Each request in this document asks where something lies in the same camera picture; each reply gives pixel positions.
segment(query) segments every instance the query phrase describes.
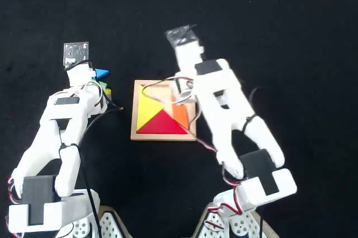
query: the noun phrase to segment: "black tablecloth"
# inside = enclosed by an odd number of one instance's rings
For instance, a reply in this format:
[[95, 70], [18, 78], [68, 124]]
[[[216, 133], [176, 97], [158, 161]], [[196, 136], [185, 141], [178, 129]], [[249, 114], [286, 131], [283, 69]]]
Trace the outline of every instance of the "black tablecloth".
[[[177, 70], [164, 32], [197, 24], [207, 59], [225, 58], [282, 147], [298, 192], [269, 204], [282, 237], [355, 237], [357, 0], [0, 0], [0, 135], [6, 178], [31, 144], [50, 94], [68, 86], [63, 43], [89, 41], [113, 97], [125, 106], [83, 144], [89, 182], [134, 237], [183, 237], [229, 189], [197, 143], [130, 140], [135, 79]], [[199, 121], [198, 135], [210, 140]], [[238, 153], [254, 149], [234, 135]], [[49, 170], [57, 167], [56, 163]]]

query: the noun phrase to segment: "black cable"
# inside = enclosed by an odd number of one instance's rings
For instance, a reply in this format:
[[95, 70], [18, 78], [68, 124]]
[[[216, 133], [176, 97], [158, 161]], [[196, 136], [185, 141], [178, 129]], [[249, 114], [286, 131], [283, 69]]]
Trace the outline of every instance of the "black cable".
[[247, 125], [248, 125], [256, 116], [257, 116], [256, 114], [253, 114], [252, 116], [246, 117], [246, 121], [245, 121], [245, 123], [244, 123], [244, 126], [242, 127], [242, 133], [243, 133], [243, 134], [245, 134], [245, 130], [246, 130]]
[[67, 235], [69, 235], [69, 234], [73, 231], [73, 229], [74, 229], [74, 224], [73, 224], [73, 222], [72, 222], [72, 229], [71, 229], [67, 234], [62, 235], [61, 237], [57, 237], [57, 238], [64, 238], [64, 237], [66, 237]]
[[82, 134], [82, 138], [81, 138], [81, 140], [78, 142], [78, 146], [81, 147], [81, 144], [82, 144], [82, 142], [83, 142], [84, 136], [86, 135], [86, 133], [88, 132], [88, 130], [94, 125], [94, 123], [95, 123], [96, 121], [98, 121], [101, 117], [107, 115], [108, 113], [111, 113], [111, 112], [113, 112], [113, 111], [120, 111], [120, 110], [122, 110], [122, 108], [113, 108], [113, 109], [107, 110], [106, 112], [104, 112], [104, 113], [102, 113], [102, 114], [96, 116], [96, 117], [93, 119], [93, 121], [91, 121], [91, 123], [89, 123], [89, 125], [88, 125], [87, 128], [86, 128], [86, 130], [84, 130], [84, 132], [83, 132], [83, 134]]
[[83, 160], [83, 157], [82, 157], [82, 154], [81, 154], [81, 144], [82, 144], [82, 141], [83, 141], [83, 138], [85, 136], [85, 134], [88, 132], [88, 130], [94, 125], [94, 123], [96, 121], [98, 121], [101, 117], [107, 115], [108, 113], [111, 113], [113, 111], [119, 111], [119, 109], [111, 109], [111, 110], [108, 110], [98, 116], [96, 116], [94, 118], [93, 121], [91, 121], [91, 123], [87, 126], [86, 130], [84, 130], [83, 134], [82, 134], [82, 138], [81, 140], [79, 141], [78, 145], [77, 144], [71, 144], [71, 146], [76, 146], [77, 149], [78, 149], [78, 154], [79, 154], [79, 159], [81, 161], [81, 164], [80, 164], [80, 168], [81, 168], [81, 172], [82, 172], [82, 175], [83, 175], [83, 179], [84, 179], [84, 184], [86, 186], [86, 191], [87, 191], [87, 194], [88, 194], [88, 197], [89, 197], [89, 202], [91, 203], [91, 207], [92, 207], [92, 212], [93, 212], [93, 215], [95, 217], [95, 221], [96, 221], [96, 225], [97, 225], [97, 228], [98, 228], [98, 234], [99, 234], [99, 237], [102, 238], [102, 232], [101, 232], [101, 225], [100, 225], [100, 220], [98, 218], [98, 214], [96, 212], [96, 206], [95, 206], [95, 203], [93, 201], [93, 196], [92, 196], [92, 193], [91, 193], [91, 188], [90, 188], [90, 185], [88, 183], [88, 179], [87, 179], [87, 174], [86, 174], [86, 167], [84, 165], [84, 160]]
[[89, 63], [90, 65], [92, 65], [92, 61], [91, 60], [82, 60], [80, 62], [77, 62], [77, 63], [73, 63], [73, 64], [70, 64], [68, 67], [65, 67], [65, 71], [69, 71], [71, 70], [72, 68], [82, 64], [82, 63]]
[[258, 238], [262, 238], [262, 232], [263, 232], [263, 210], [265, 210], [265, 207], [263, 206], [261, 208], [261, 213], [260, 213], [260, 232], [259, 232], [259, 235], [258, 235]]

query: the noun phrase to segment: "red triangle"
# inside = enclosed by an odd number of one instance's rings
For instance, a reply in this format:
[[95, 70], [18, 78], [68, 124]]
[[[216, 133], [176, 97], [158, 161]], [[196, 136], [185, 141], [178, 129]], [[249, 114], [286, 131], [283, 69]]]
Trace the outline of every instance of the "red triangle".
[[164, 110], [161, 110], [137, 133], [153, 133], [153, 134], [187, 134], [187, 132], [172, 119]]

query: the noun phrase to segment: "tangram puzzle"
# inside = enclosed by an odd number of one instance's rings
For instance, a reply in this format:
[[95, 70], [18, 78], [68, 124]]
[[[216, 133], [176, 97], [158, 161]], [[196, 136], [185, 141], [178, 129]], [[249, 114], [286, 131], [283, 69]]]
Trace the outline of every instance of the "tangram puzzle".
[[175, 105], [171, 94], [170, 82], [148, 87], [145, 93], [153, 95], [165, 104], [142, 94], [143, 87], [155, 83], [155, 80], [136, 80], [134, 82], [133, 111], [131, 125], [132, 140], [177, 140], [194, 141], [196, 134], [195, 104]]

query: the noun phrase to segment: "wooden frame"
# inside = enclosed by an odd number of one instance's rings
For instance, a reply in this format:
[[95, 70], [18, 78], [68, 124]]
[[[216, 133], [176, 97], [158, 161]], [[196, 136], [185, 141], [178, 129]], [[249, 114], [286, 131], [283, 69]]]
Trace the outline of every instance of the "wooden frame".
[[[138, 118], [138, 95], [139, 95], [139, 85], [148, 85], [157, 82], [156, 80], [135, 80], [134, 81], [134, 93], [133, 93], [133, 108], [132, 108], [132, 122], [131, 122], [131, 131], [130, 131], [130, 139], [131, 140], [153, 140], [153, 141], [195, 141], [196, 137], [193, 136], [189, 131], [188, 134], [139, 134], [136, 132], [136, 122]], [[151, 87], [152, 91], [160, 89], [162, 92], [162, 88], [167, 87], [170, 92], [170, 81], [164, 81], [158, 85], [154, 85]], [[192, 121], [195, 117], [195, 103], [187, 103], [185, 104], [186, 110], [188, 113], [189, 121]], [[196, 122], [193, 122], [190, 127], [190, 131], [196, 135]]]

